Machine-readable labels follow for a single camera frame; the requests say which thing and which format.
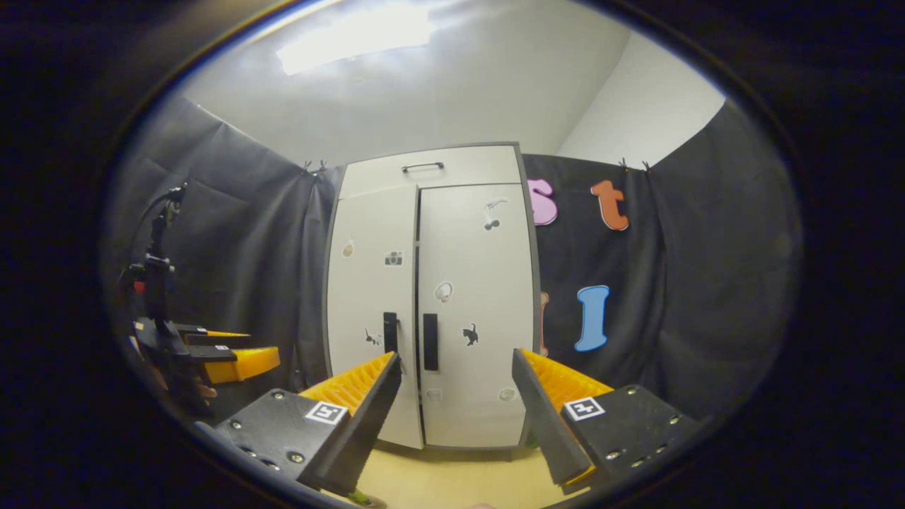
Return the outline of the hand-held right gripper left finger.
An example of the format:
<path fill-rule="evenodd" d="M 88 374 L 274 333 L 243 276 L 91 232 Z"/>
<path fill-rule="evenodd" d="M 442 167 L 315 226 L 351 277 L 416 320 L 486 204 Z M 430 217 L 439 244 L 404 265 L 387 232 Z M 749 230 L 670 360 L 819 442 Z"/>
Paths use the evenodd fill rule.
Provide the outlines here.
<path fill-rule="evenodd" d="M 274 389 L 195 428 L 228 460 L 284 492 L 355 492 L 402 381 L 389 351 L 301 393 Z"/>

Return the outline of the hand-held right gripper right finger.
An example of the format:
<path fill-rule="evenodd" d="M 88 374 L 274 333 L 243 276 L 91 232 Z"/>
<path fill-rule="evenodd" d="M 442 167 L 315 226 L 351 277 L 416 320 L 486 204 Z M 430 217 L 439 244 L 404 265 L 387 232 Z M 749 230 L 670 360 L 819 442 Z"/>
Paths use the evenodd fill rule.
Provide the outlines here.
<path fill-rule="evenodd" d="M 691 447 L 702 422 L 637 384 L 614 389 L 532 351 L 512 354 L 530 434 L 565 495 L 611 489 Z"/>

